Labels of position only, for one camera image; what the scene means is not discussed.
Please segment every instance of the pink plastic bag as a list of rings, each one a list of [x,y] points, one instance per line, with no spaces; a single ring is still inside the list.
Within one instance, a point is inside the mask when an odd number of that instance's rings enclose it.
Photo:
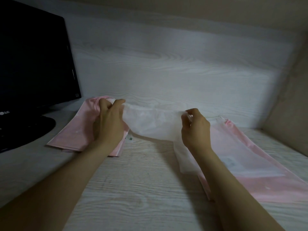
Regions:
[[[258,156],[266,159],[283,174],[281,176],[270,177],[237,177],[239,182],[249,191],[249,193],[259,202],[281,202],[292,203],[297,201],[308,201],[308,184],[287,168],[265,153],[255,145],[243,132],[241,132],[233,122],[226,120],[224,131],[226,135],[233,135],[242,144]],[[200,182],[209,200],[213,200],[210,188],[202,173],[198,174]]]
[[[86,99],[74,118],[47,145],[70,151],[83,151],[94,140],[93,123],[100,113],[98,101],[108,96]],[[129,127],[124,123],[123,139],[112,151],[110,156],[122,153]]]

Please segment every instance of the person's left arm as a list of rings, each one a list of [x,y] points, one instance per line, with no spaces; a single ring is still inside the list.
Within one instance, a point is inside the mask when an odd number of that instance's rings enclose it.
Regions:
[[[90,178],[123,138],[125,100],[99,101],[95,141],[57,171],[0,209],[2,230],[62,230]]]

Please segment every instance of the monitor base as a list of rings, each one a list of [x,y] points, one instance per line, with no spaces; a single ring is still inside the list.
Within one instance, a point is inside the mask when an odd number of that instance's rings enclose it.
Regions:
[[[0,153],[21,147],[44,136],[56,126],[56,121],[37,116],[22,122],[0,124]]]

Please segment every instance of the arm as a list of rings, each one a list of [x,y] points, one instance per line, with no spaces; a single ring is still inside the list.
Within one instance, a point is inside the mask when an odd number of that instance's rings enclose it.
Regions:
[[[213,194],[224,230],[284,231],[249,194],[212,150],[210,123],[198,109],[182,116],[182,139],[200,166]]]
[[[95,141],[70,162],[0,209],[3,230],[62,230],[88,181],[123,138],[122,103],[99,101]]]

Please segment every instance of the desk surface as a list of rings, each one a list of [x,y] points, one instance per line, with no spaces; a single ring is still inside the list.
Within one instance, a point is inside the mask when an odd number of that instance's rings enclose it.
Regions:
[[[54,111],[56,127],[17,149],[0,154],[0,206],[40,181],[74,153],[44,146],[75,115]],[[259,147],[303,180],[308,158],[259,130],[242,128]],[[308,203],[262,204],[287,230],[308,228]],[[198,178],[180,173],[168,141],[134,136],[121,157],[108,157],[84,190],[68,230],[222,230],[215,204]]]

